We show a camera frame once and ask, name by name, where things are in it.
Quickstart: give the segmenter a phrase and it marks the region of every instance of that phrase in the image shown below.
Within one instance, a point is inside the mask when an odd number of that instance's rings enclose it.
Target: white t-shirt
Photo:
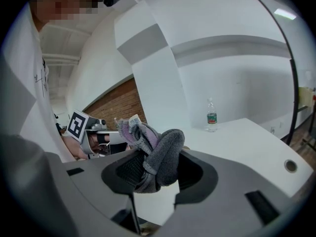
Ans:
[[[37,143],[44,151],[58,154],[62,162],[75,160],[59,136],[48,93],[48,68],[40,49],[40,36],[30,7],[24,6],[2,46],[7,66],[6,133]]]

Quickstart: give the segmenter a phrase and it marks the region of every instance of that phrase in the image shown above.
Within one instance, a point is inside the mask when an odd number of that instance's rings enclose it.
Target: ceiling light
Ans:
[[[280,16],[285,17],[285,18],[289,18],[291,20],[296,18],[296,16],[294,14],[292,14],[292,13],[286,11],[286,10],[282,10],[282,9],[277,9],[275,11],[275,14],[280,15]]]

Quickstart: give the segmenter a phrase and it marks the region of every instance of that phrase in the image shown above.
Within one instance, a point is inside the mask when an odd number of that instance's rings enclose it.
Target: black wrist strap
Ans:
[[[104,134],[98,134],[97,133],[97,139],[99,144],[106,144],[107,142],[104,139]]]

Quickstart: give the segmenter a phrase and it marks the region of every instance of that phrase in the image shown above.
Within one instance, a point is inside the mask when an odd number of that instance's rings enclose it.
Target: towel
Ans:
[[[179,154],[185,140],[181,130],[171,129],[159,134],[145,123],[130,127],[128,119],[120,119],[118,131],[130,146],[145,152],[145,170],[136,193],[155,193],[162,186],[169,186],[178,180]]]

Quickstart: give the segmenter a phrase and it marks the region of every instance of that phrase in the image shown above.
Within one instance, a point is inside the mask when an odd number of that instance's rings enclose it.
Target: brick wall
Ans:
[[[134,78],[104,95],[84,112],[92,117],[105,119],[110,130],[116,130],[115,117],[117,120],[129,119],[138,114],[141,121],[147,123]]]

